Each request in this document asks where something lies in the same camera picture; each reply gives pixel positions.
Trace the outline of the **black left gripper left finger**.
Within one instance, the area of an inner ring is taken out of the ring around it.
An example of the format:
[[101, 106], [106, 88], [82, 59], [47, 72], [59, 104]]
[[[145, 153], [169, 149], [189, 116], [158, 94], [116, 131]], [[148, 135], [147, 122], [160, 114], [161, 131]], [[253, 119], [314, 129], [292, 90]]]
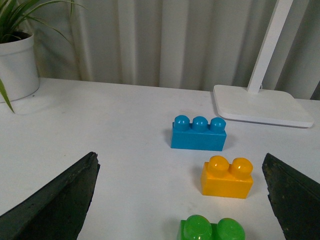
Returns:
[[90, 152], [0, 217], [2, 240], [75, 240], [84, 225], [100, 170]]

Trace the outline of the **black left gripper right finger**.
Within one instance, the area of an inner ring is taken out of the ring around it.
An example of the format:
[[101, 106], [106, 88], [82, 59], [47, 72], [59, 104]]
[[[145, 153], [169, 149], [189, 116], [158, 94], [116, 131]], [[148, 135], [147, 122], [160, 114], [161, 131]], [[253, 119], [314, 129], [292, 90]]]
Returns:
[[267, 153], [262, 171], [268, 199], [287, 240], [320, 238], [320, 184]]

